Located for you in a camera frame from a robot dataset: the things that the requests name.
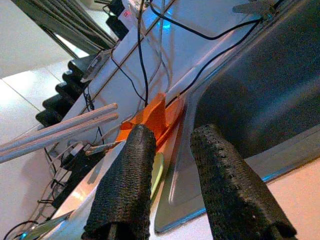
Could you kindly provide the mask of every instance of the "white wall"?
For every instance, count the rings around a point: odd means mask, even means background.
[[[11,0],[0,0],[0,78],[69,59]]]

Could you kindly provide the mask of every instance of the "floor tile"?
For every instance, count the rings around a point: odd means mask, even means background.
[[[61,83],[64,81],[62,79],[62,75],[64,74],[64,72],[68,71],[68,62],[70,60],[65,60],[65,61],[61,61],[61,62],[57,62],[54,64],[51,64],[49,66],[46,67],[46,69],[52,73],[53,76],[55,76],[55,78],[57,78]]]
[[[50,180],[43,149],[0,164],[0,212],[5,220],[0,224],[0,239],[13,226],[29,219]]]
[[[45,68],[24,71],[4,77],[3,81],[22,95],[39,111],[45,109],[42,106],[44,100],[58,94],[55,88],[56,85],[60,84],[60,81]]]
[[[39,111],[0,79],[0,144],[4,144],[39,122]]]

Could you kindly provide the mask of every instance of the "dark gray surface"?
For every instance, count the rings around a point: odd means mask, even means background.
[[[305,149],[311,139],[308,137],[318,132],[319,25],[320,2],[297,1],[190,93],[158,206],[156,232],[168,231],[205,212],[190,150],[194,126],[216,123],[242,157],[251,157],[247,163],[265,181],[319,153],[315,145],[308,154],[292,161],[290,154],[285,161],[281,159],[284,154],[278,156],[280,159],[271,158],[277,150],[290,151],[297,143],[302,142]],[[253,156],[264,151],[262,157]]]

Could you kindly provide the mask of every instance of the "orange plastic part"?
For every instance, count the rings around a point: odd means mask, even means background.
[[[153,131],[159,149],[179,122],[183,106],[184,101],[178,98],[166,109],[166,95],[158,93],[146,108],[121,125],[116,141],[126,140],[135,125],[144,124]]]

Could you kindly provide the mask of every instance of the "black textured gripper pad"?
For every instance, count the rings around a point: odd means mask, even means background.
[[[191,150],[213,239],[296,239],[266,184],[215,125],[193,131]]]
[[[147,240],[151,174],[156,154],[152,131],[139,124],[101,179],[84,227],[82,239],[108,239],[111,224],[117,225],[119,240]]]

